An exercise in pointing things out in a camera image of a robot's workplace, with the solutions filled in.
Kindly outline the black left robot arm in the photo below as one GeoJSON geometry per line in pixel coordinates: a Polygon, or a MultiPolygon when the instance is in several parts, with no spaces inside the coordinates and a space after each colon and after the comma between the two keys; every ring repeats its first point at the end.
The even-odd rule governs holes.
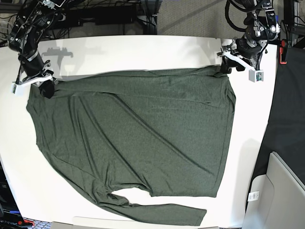
{"type": "Polygon", "coordinates": [[[225,19],[232,29],[242,32],[243,36],[232,39],[230,44],[221,47],[217,54],[222,58],[221,72],[230,74],[233,68],[239,72],[247,70],[250,81],[263,81],[264,71],[260,69],[260,62],[268,44],[277,40],[281,32],[271,1],[228,0],[225,19]],[[236,26],[230,19],[231,6],[246,13],[245,28],[236,26]]]}

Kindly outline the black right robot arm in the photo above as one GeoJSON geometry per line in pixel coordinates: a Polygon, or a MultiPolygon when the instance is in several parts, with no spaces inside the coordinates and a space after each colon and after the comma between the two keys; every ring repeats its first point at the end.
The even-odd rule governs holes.
{"type": "Polygon", "coordinates": [[[31,0],[18,12],[7,38],[8,47],[18,53],[20,62],[13,82],[14,93],[27,85],[34,85],[43,97],[53,97],[57,79],[53,77],[50,61],[42,59],[38,44],[68,4],[67,0],[31,0]]]}

